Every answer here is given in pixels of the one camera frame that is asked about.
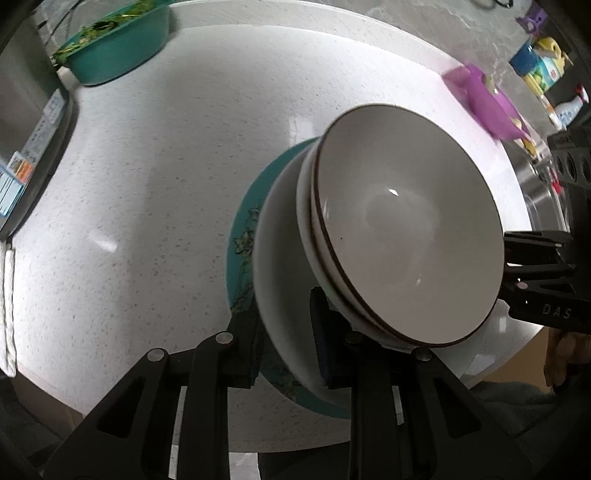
cable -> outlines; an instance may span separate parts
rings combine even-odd
[[[501,0],[495,0],[495,3],[503,8],[513,8],[513,0],[508,0],[507,3],[503,3]]]
[[[53,27],[53,30],[51,31],[51,33],[49,34],[49,37],[47,39],[47,41],[43,44],[44,47],[47,47],[47,44],[51,41],[51,39],[53,38],[53,34],[57,31],[57,29],[59,28],[59,26],[63,23],[63,21],[66,19],[66,17],[68,15],[71,15],[74,13],[74,10],[76,8],[78,8],[78,6],[82,3],[85,2],[86,0],[77,0],[77,2],[72,5],[67,12],[59,19],[59,21],[56,23],[56,26]],[[37,28],[41,28],[44,25],[44,23],[41,23]]]

purple toy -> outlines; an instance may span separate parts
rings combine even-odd
[[[540,29],[548,18],[548,14],[537,3],[532,2],[530,9],[523,17],[515,20],[523,29],[536,37],[540,36]]]

white countertop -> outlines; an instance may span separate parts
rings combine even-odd
[[[438,123],[480,168],[505,230],[530,227],[502,146],[439,76],[458,65],[448,55],[324,5],[172,9],[176,31],[162,52],[113,82],[75,89],[70,144],[14,238],[18,367],[60,401],[86,414],[150,348],[190,349],[223,329],[228,233],[248,186],[360,103],[394,103]],[[498,337],[499,325],[488,328]],[[488,339],[493,360],[470,374],[499,367],[538,330],[506,319],[504,350]],[[349,436],[348,421],[303,410],[262,377],[230,392],[229,428],[233,451]]]

pink container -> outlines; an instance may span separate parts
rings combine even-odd
[[[490,134],[502,140],[515,140],[525,138],[525,134],[529,135],[525,122],[507,96],[498,88],[497,95],[491,94],[482,83],[484,72],[471,63],[466,67],[470,75],[464,85],[460,86],[466,89],[472,112]],[[520,119],[522,129],[517,128],[510,117]]]

bowl rim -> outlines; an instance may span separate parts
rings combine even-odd
[[[462,151],[468,156],[468,158],[471,158],[470,155],[468,155],[468,153],[464,150],[464,148],[456,141],[454,140],[454,138],[449,135],[443,128],[441,128],[440,126],[438,126],[436,123],[434,123],[433,121],[429,120],[428,118],[426,118],[425,116],[419,115],[416,112],[413,112],[412,110],[409,110],[407,108],[404,108],[402,106],[398,106],[398,105],[392,105],[392,104],[388,104],[388,103],[366,103],[363,105],[358,105],[353,107],[352,109],[347,110],[346,112],[344,112],[343,114],[339,115],[330,125],[329,127],[326,129],[326,131],[324,132],[324,134],[322,135],[318,146],[316,148],[316,152],[314,155],[314,160],[313,160],[313,166],[312,166],[312,176],[311,176],[311,183],[312,183],[312,189],[314,190],[314,194],[311,195],[311,201],[313,201],[314,205],[314,212],[312,212],[312,214],[316,214],[318,216],[319,219],[319,225],[320,225],[320,231],[322,233],[322,237],[327,245],[327,249],[330,253],[330,257],[333,260],[333,262],[335,263],[335,266],[339,272],[339,274],[341,275],[342,280],[345,282],[345,284],[347,285],[347,287],[349,288],[350,292],[353,294],[353,296],[355,296],[355,299],[357,299],[357,301],[363,306],[363,308],[367,311],[368,315],[371,316],[371,318],[377,322],[377,324],[379,324],[385,331],[391,333],[392,335],[395,335],[396,337],[398,337],[399,339],[404,340],[405,342],[408,342],[412,345],[417,345],[417,346],[425,346],[425,347],[434,347],[434,348],[441,348],[441,347],[446,347],[446,346],[452,346],[452,345],[457,345],[458,343],[463,342],[464,340],[466,340],[468,337],[471,337],[472,335],[474,335],[474,333],[476,333],[476,331],[478,331],[486,322],[487,318],[489,317],[489,315],[491,314],[492,309],[495,307],[496,304],[496,299],[495,301],[492,302],[491,308],[489,309],[489,311],[487,312],[487,314],[485,315],[485,317],[482,319],[482,321],[467,335],[464,335],[464,337],[458,339],[458,340],[454,340],[453,342],[446,342],[446,343],[430,343],[430,342],[424,342],[421,340],[417,340],[414,338],[411,338],[407,335],[404,335],[403,333],[397,331],[394,327],[392,327],[391,325],[389,325],[382,317],[380,317],[376,311],[363,299],[363,297],[359,294],[359,292],[357,291],[357,289],[355,288],[355,286],[353,285],[353,283],[351,282],[351,280],[349,279],[349,277],[347,276],[347,274],[345,273],[345,269],[343,268],[342,264],[339,261],[338,256],[336,255],[336,251],[330,241],[330,236],[328,233],[328,229],[326,227],[326,224],[324,222],[324,216],[322,215],[322,206],[320,205],[320,191],[319,191],[319,186],[318,186],[318,176],[319,176],[319,168],[320,168],[320,154],[322,153],[322,149],[324,147],[324,142],[326,140],[326,138],[328,137],[328,134],[330,133],[330,131],[335,127],[335,125],[346,115],[350,115],[352,113],[354,113],[357,110],[363,109],[363,108],[368,108],[368,107],[372,107],[372,106],[387,106],[387,107],[391,107],[391,108],[395,108],[395,109],[400,109],[400,110],[405,110],[413,115],[417,115],[420,116],[421,118],[425,119],[426,121],[432,123],[433,125],[435,125],[437,128],[439,128],[440,130],[442,130],[449,138],[451,138],[461,149]],[[482,176],[482,173],[480,172],[480,169],[478,169],[478,167],[476,165],[474,165],[476,171],[478,172],[478,175],[480,175],[480,177],[482,178],[482,181],[485,183],[485,185],[488,186],[488,184],[486,183],[485,178]],[[504,230],[502,227],[502,223],[501,223],[501,217],[499,216],[499,211],[498,209],[495,209],[496,212],[496,223],[498,225],[498,229],[501,232],[501,235],[503,234]]]
[[[312,150],[317,150],[317,147],[319,145],[319,140],[320,140],[320,137],[317,137],[315,139],[314,143],[312,143],[308,147],[306,147],[307,148],[306,157],[304,158],[304,160],[302,162],[300,175],[303,175],[306,173],[306,168],[307,168],[306,163],[308,161],[307,156],[308,156],[308,154],[312,153]],[[307,179],[307,181],[305,179],[303,179],[304,181],[306,181],[306,185],[304,187],[307,190],[307,194],[305,192],[303,192],[303,195],[302,195],[302,197],[305,200],[305,205],[304,205],[304,202],[300,202],[300,198],[298,197],[299,190],[296,192],[296,211],[297,211],[297,216],[298,216],[298,229],[300,231],[302,245],[303,245],[304,250],[306,252],[306,257],[308,259],[308,262],[310,263],[310,268],[312,269],[312,272],[314,272],[314,275],[316,276],[316,279],[318,280],[320,287],[324,290],[324,294],[326,295],[327,299],[329,299],[333,304],[335,304],[335,307],[338,309],[340,314],[347,320],[347,322],[349,322],[349,324],[351,324],[352,326],[355,326],[356,328],[359,328],[357,325],[353,325],[354,322],[352,322],[349,318],[349,317],[354,317],[357,322],[363,323],[366,325],[366,327],[365,327],[366,332],[372,331],[371,335],[369,333],[364,333],[364,335],[367,335],[370,338],[372,338],[373,340],[377,341],[378,343],[381,343],[382,346],[385,345],[386,348],[395,349],[397,351],[410,352],[415,347],[415,345],[410,344],[408,342],[404,342],[399,336],[391,335],[390,332],[386,332],[386,331],[382,330],[380,325],[377,325],[371,319],[368,319],[366,314],[360,312],[357,309],[357,307],[355,307],[351,303],[351,301],[341,292],[340,288],[336,285],[335,280],[329,274],[328,269],[326,268],[326,261],[323,258],[323,256],[320,255],[320,249],[318,247],[318,240],[316,239],[316,236],[314,234],[314,228],[312,227],[312,218],[311,218],[311,216],[313,214],[311,177],[312,177],[313,163],[314,163],[315,157],[316,157],[316,155],[314,154],[314,156],[310,159],[311,161],[310,161],[309,172],[308,172],[309,178]],[[300,179],[298,179],[298,189],[299,188],[300,188]],[[304,222],[303,226],[300,224],[300,208],[303,208],[305,210],[304,212],[302,212],[303,213],[302,220]],[[314,269],[314,265],[313,265],[314,262],[317,264],[316,266],[317,266],[318,272]],[[330,291],[326,291],[324,283],[327,284],[326,287]],[[341,308],[340,308],[341,306],[347,310],[345,313],[343,313],[341,311]],[[388,337],[392,337],[397,342],[401,342],[401,343],[392,343],[392,341],[387,340],[386,337],[377,339],[376,335],[379,335],[379,334],[384,335],[384,336],[388,336]]]

